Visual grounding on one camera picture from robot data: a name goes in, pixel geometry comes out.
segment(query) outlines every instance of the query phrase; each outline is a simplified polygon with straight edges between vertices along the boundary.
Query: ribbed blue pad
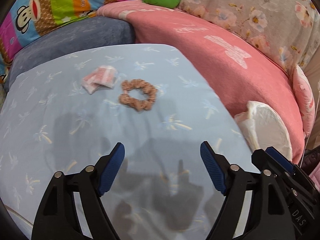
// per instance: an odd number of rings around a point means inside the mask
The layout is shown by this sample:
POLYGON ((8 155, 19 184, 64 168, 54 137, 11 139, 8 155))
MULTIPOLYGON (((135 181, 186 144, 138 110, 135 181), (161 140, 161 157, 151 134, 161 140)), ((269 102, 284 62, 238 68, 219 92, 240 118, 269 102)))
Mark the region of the ribbed blue pad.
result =
POLYGON ((227 187, 225 184, 225 177, 222 169, 216 162, 215 158, 212 156, 210 150, 207 148, 205 143, 202 143, 200 146, 200 155, 204 166, 206 167, 209 176, 213 182, 216 190, 220 191, 222 194, 225 194, 227 187))
POLYGON ((280 154, 273 147, 268 147, 265 151, 271 156, 277 163, 279 163, 290 175, 294 174, 293 164, 289 162, 282 154, 280 154))
POLYGON ((124 159, 124 145, 120 144, 116 152, 110 158, 107 166, 103 170, 100 176, 100 184, 98 187, 98 192, 102 196, 104 193, 108 192, 112 186, 113 181, 119 171, 119 168, 124 159))

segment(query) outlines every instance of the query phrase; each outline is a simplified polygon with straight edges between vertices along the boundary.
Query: pink blanket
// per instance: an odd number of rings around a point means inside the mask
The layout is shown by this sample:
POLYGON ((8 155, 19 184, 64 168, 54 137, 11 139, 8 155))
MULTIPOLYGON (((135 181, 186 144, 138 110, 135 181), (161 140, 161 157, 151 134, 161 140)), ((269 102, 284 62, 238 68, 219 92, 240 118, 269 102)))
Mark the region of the pink blanket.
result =
POLYGON ((97 15, 131 23, 137 43, 160 43, 179 49, 232 116, 246 111, 249 100, 270 105, 287 126, 293 162, 300 160, 304 134, 291 84, 279 66, 251 45, 203 19, 139 0, 104 5, 97 15))

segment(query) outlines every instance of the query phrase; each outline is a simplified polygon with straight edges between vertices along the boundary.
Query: blue gray cushion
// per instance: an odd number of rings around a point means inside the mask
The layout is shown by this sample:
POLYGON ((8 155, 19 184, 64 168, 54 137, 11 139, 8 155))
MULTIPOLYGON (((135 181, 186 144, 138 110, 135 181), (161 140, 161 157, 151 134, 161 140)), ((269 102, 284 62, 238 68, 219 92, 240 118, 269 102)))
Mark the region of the blue gray cushion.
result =
POLYGON ((19 51, 12 63, 4 89, 9 91, 17 76, 52 59, 110 45, 132 44, 132 25, 108 17, 87 18, 50 32, 19 51))

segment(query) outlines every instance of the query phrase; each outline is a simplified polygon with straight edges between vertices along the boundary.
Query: pink pillow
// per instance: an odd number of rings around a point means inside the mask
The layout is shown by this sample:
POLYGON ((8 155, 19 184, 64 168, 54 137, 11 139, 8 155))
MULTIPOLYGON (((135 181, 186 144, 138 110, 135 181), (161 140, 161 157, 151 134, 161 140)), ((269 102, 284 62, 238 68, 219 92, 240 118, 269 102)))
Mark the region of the pink pillow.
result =
POLYGON ((316 114, 315 100, 309 81, 298 65, 293 70, 292 88, 302 117, 304 133, 309 136, 316 114))

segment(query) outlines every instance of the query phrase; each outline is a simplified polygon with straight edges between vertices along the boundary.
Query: hair tie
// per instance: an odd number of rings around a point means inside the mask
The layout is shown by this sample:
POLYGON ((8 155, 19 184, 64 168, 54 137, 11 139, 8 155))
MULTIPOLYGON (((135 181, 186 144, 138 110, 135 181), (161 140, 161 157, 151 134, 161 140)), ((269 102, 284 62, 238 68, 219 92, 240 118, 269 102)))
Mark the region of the hair tie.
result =
POLYGON ((151 110, 153 103, 156 101, 157 89, 150 83, 142 79, 124 80, 121 83, 123 94, 119 96, 119 102, 128 105, 138 112, 141 110, 151 110), (129 92, 133 89, 141 89, 142 92, 149 96, 146 100, 138 100, 129 96, 129 92))

